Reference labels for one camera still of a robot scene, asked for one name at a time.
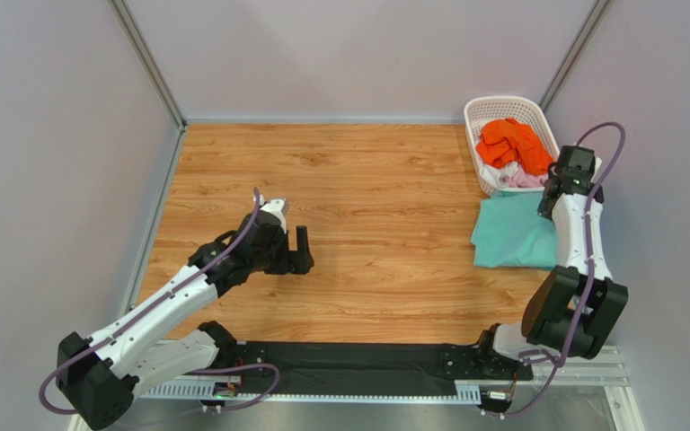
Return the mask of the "teal green t shirt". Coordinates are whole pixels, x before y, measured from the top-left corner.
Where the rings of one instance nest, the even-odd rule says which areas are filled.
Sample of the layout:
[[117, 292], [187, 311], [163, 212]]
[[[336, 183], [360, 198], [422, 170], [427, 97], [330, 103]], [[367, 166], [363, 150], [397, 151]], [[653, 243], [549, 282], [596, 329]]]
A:
[[481, 268], [553, 268], [558, 235], [553, 222], [537, 214], [541, 200], [536, 192], [483, 200], [470, 238], [473, 264]]

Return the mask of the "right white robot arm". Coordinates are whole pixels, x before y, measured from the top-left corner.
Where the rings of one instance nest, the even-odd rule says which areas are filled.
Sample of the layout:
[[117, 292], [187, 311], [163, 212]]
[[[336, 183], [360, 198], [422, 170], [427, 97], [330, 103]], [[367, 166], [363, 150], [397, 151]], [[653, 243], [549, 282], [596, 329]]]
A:
[[481, 334], [473, 368], [483, 378], [506, 379], [539, 360], [595, 358], [627, 305], [628, 289], [613, 280], [603, 252], [596, 169], [593, 151], [565, 146], [548, 168], [543, 194], [522, 197], [518, 215], [556, 234], [556, 262], [520, 323]]

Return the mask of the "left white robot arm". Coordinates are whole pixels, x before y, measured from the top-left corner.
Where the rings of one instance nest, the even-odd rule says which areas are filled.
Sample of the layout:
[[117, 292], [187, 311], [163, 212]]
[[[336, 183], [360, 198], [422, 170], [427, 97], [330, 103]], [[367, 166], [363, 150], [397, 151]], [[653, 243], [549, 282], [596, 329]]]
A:
[[247, 215], [238, 229], [199, 246], [154, 295], [88, 337], [76, 332], [57, 347], [50, 380], [69, 402], [68, 414], [92, 430], [122, 418], [143, 394], [183, 374], [231, 362], [235, 341], [219, 324], [206, 322], [186, 337], [160, 340], [186, 318], [212, 304], [250, 275], [305, 275], [314, 266], [306, 226], [289, 246], [286, 203], [273, 199]]

